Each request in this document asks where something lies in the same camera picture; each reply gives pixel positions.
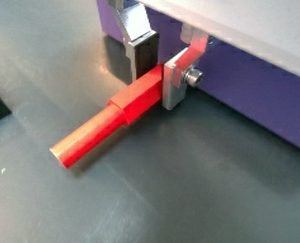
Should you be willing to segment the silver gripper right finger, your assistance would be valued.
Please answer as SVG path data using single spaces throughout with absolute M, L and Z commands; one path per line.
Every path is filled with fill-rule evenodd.
M 187 85 L 196 86 L 203 73 L 195 68 L 198 59 L 206 51 L 208 33 L 191 25 L 181 25 L 180 40 L 188 44 L 163 64 L 161 106 L 171 110 L 185 96 Z

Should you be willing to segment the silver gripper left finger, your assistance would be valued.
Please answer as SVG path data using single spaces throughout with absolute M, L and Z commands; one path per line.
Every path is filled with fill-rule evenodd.
M 137 0 L 108 0 L 108 5 L 136 80 L 157 63 L 159 33 L 151 29 L 145 7 Z

